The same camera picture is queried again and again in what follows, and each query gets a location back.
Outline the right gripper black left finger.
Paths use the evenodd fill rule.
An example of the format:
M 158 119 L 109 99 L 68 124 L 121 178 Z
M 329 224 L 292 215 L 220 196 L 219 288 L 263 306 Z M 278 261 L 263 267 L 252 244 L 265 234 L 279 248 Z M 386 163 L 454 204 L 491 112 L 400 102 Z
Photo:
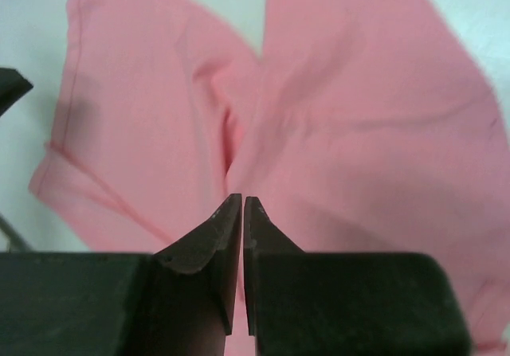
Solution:
M 229 196 L 156 254 L 2 254 L 2 354 L 223 354 L 233 329 L 241 208 L 241 196 Z

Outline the pink t shirt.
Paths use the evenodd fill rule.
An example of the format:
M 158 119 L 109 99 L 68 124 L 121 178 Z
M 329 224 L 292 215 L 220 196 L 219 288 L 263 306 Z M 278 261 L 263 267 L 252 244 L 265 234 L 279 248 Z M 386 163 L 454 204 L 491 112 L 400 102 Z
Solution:
M 191 0 L 68 0 L 31 192 L 89 247 L 155 252 L 231 193 L 307 250 L 426 252 L 478 355 L 509 342 L 509 145 L 429 0 L 266 0 L 256 54 Z

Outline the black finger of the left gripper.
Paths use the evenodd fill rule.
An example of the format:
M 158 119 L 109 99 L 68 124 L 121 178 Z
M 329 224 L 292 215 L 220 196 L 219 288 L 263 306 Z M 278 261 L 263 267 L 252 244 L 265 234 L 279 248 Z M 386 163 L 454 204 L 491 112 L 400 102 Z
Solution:
M 0 68 L 0 115 L 32 89 L 33 84 L 16 69 Z

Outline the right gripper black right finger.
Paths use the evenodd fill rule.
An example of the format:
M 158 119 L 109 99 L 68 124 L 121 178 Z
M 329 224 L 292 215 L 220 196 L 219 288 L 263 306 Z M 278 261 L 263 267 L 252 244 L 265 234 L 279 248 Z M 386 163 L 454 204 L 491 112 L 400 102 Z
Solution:
M 413 252 L 305 252 L 244 208 L 249 334 L 259 355 L 469 355 L 449 280 Z

